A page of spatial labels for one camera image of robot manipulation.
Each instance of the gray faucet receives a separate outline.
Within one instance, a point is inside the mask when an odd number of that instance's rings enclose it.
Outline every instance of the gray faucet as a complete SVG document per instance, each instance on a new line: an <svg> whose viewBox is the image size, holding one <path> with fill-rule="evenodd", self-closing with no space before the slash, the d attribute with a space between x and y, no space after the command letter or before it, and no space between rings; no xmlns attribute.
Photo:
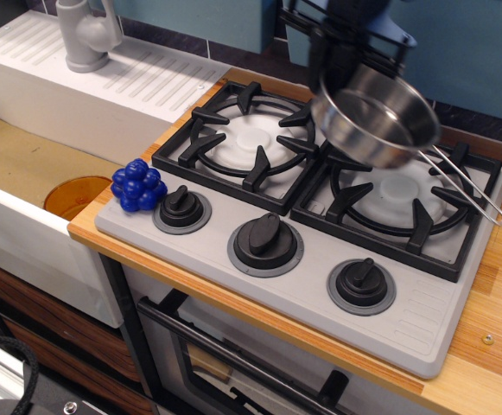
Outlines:
<svg viewBox="0 0 502 415"><path fill-rule="evenodd" d="M92 15L88 0L58 0L57 16L67 49L67 65L74 72L100 69L109 60L107 52L122 42L113 0L101 0L106 17Z"/></svg>

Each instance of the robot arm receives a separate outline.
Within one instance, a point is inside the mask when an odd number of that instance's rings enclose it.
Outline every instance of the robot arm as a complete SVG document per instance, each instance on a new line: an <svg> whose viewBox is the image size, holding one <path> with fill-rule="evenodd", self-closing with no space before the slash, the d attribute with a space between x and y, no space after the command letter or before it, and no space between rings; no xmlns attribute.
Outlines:
<svg viewBox="0 0 502 415"><path fill-rule="evenodd" d="M389 17L391 0L303 0L324 14L321 22L296 10L290 2L283 17L287 24L310 37L308 87L316 93L322 73L336 73L331 85L343 87L360 63L392 78L401 74L406 52L416 41ZM371 45L376 37L396 46L388 55Z"/></svg>

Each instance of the oven window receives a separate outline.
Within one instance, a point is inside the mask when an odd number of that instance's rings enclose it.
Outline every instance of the oven window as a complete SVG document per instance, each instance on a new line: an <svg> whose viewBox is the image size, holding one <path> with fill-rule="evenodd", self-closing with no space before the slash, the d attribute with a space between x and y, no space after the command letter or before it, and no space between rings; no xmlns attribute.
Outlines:
<svg viewBox="0 0 502 415"><path fill-rule="evenodd" d="M230 367L194 344L179 340L181 370L192 388L226 405L233 413L307 415L280 394Z"/></svg>

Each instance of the blue wall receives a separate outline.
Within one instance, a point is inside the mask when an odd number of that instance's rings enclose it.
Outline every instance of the blue wall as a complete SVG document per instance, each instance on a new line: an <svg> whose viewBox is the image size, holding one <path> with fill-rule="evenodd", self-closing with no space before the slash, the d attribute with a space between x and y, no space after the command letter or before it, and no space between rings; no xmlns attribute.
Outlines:
<svg viewBox="0 0 502 415"><path fill-rule="evenodd" d="M100 0L90 0L102 9ZM273 40L276 0L115 0L138 22L260 53Z"/></svg>
<svg viewBox="0 0 502 415"><path fill-rule="evenodd" d="M502 118L502 0L391 2L418 42L404 78L427 98ZM308 38L288 31L291 60L307 64Z"/></svg>

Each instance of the stove knob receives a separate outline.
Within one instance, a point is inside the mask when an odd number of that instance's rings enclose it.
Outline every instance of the stove knob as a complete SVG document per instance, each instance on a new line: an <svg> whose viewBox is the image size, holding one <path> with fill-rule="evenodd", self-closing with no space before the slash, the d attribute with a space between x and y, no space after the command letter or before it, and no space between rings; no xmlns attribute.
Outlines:
<svg viewBox="0 0 502 415"><path fill-rule="evenodd" d="M335 287L346 301L360 307L380 303L387 294L385 276L371 258L345 266Z"/></svg>
<svg viewBox="0 0 502 415"><path fill-rule="evenodd" d="M296 253L296 238L277 214L268 213L245 223L233 241L241 262L259 270L287 264Z"/></svg>
<svg viewBox="0 0 502 415"><path fill-rule="evenodd" d="M202 217L203 212L199 196L187 191L187 186L180 186L162 199L160 217L171 227L189 227Z"/></svg>

